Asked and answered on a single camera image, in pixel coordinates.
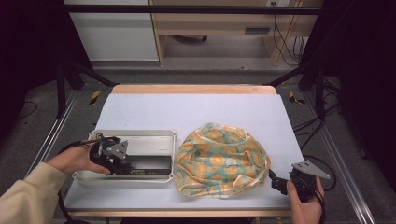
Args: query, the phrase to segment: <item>white tray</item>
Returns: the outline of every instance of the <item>white tray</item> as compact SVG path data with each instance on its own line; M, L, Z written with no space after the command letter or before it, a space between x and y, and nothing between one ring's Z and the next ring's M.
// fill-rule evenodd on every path
M95 130L89 139L98 133L104 137L116 136L128 140L127 155L170 155L172 171L169 175L102 175L91 171L78 171L73 178L84 185L119 183L167 183L174 177L176 134L172 130Z

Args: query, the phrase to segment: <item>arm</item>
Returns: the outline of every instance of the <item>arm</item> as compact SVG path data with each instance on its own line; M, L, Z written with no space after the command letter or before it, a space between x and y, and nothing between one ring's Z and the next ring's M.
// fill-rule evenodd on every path
M324 197L324 190L317 177L318 192ZM298 198L297 189L291 181L288 181L288 194L291 204L291 222L293 224L318 224L322 213L320 203L317 198L313 198L308 203L301 203Z
M90 147L71 147L41 162L24 180L17 181L0 197L0 223L51 223L58 191L67 175L80 170L109 174L89 158Z

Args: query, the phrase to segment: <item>wooden desk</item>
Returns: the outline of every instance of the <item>wooden desk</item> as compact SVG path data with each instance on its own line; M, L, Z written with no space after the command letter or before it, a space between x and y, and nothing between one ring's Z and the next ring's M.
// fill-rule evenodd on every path
M149 0L151 5L156 6L245 6L265 7L270 0ZM323 0L290 0L288 7L320 7ZM151 14L154 34L157 40L160 64L166 49L166 39L169 35L259 35L267 49L273 65L278 65L281 53L286 53L284 41L278 32L275 33L274 41L274 15L224 15L224 14ZM283 38L288 40L291 36L305 36L311 34L311 30L317 16L294 16L278 15L277 27ZM247 28L269 29L269 33L247 33Z
M107 97L96 130L172 129L177 150L191 131L209 120L246 127L262 143L278 176L287 177L290 165L303 160L273 87L120 85ZM74 217L290 216L289 197L272 189L269 178L263 186L226 200L181 195L174 180L144 187L114 182L86 186L74 181L64 204Z

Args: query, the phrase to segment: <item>beige sleeve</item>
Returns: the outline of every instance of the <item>beige sleeve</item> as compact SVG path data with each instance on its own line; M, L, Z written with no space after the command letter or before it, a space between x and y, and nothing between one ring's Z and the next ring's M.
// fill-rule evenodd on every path
M0 197L0 223L51 223L66 174L41 162Z

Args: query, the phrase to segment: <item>orange and teal fabric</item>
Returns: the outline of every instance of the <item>orange and teal fabric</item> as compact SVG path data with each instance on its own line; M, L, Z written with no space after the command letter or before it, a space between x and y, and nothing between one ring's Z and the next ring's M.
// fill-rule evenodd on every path
M190 196L228 198L253 189L268 176L271 161L246 130L207 123L177 153L177 190Z

